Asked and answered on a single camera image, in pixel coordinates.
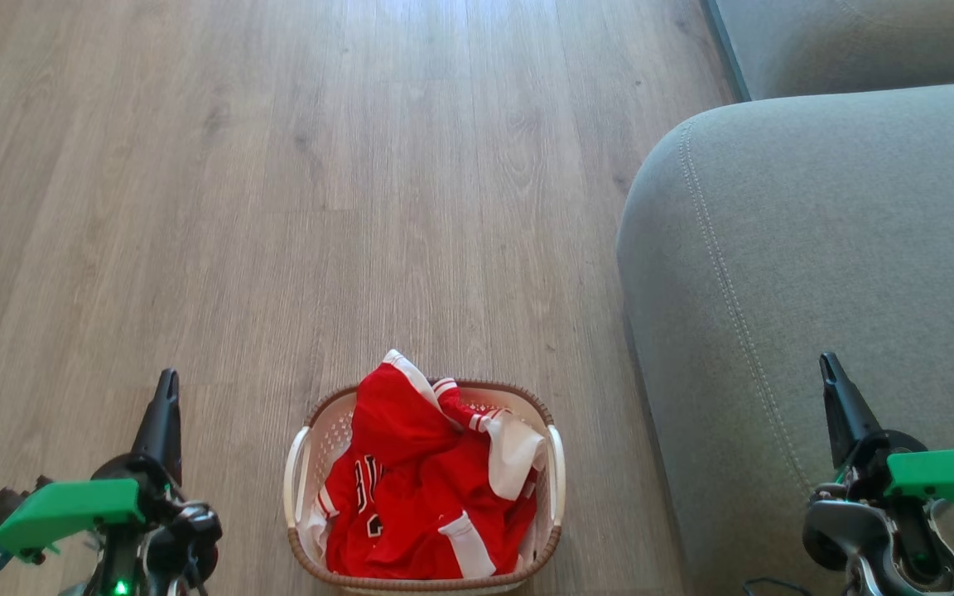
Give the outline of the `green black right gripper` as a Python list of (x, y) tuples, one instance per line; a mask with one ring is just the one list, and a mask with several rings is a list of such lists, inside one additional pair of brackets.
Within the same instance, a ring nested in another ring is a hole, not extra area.
[(904, 499), (954, 505), (954, 449), (930, 450), (903, 431), (882, 430), (833, 352), (819, 356), (826, 429), (845, 499), (884, 510)]

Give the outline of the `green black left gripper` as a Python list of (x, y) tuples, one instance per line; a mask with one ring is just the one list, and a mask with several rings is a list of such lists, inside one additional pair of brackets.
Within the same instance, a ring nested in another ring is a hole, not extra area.
[(181, 494), (181, 380), (161, 371), (132, 453), (84, 482), (39, 478), (31, 492), (0, 491), (0, 556), (41, 565), (64, 539), (92, 533), (101, 574), (211, 574), (222, 523)]

